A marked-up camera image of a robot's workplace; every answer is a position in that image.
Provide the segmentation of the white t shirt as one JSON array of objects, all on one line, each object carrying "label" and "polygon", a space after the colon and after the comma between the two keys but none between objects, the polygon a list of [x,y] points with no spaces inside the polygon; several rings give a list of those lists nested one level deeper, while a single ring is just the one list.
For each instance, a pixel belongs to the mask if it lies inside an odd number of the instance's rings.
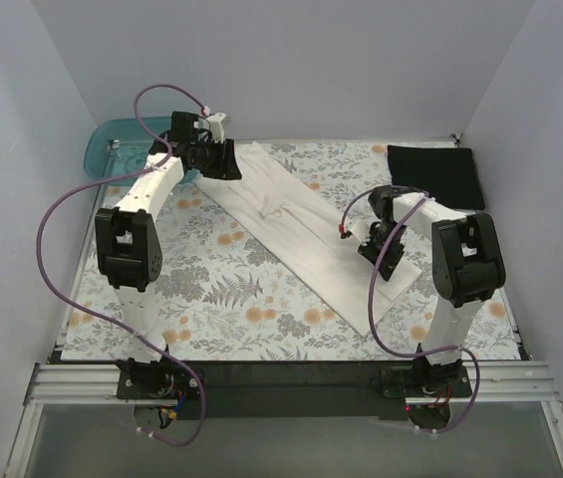
[{"label": "white t shirt", "polygon": [[341,213],[257,142],[236,147],[242,178],[197,186],[362,336],[373,265],[338,232]]}]

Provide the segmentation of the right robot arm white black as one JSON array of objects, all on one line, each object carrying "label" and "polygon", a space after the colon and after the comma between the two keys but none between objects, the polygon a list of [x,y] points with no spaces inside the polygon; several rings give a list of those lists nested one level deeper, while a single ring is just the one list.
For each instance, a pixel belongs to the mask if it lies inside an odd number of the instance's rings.
[{"label": "right robot arm white black", "polygon": [[462,358],[465,340],[476,314],[506,280],[493,219],[486,213],[466,214],[448,208],[426,192],[383,185],[365,192],[376,216],[360,236],[358,252],[372,266],[367,311],[374,310],[378,279],[395,278],[404,257],[406,229],[431,244],[431,277],[438,294],[432,322],[412,353],[380,347],[398,363],[384,368],[380,384],[388,397],[450,393],[471,395]]}]

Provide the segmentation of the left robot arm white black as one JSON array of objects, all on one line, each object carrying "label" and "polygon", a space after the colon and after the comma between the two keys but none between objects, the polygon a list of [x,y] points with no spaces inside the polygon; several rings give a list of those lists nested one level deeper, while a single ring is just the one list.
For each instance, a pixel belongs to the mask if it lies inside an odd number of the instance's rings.
[{"label": "left robot arm white black", "polygon": [[122,306],[132,333],[131,352],[120,368],[141,396],[171,398],[185,392],[189,375],[162,356],[167,348],[156,325],[155,283],[163,264],[156,218],[173,188],[190,171],[239,180],[235,144],[225,135],[226,113],[175,112],[170,128],[148,151],[141,176],[113,207],[95,217],[97,260]]}]

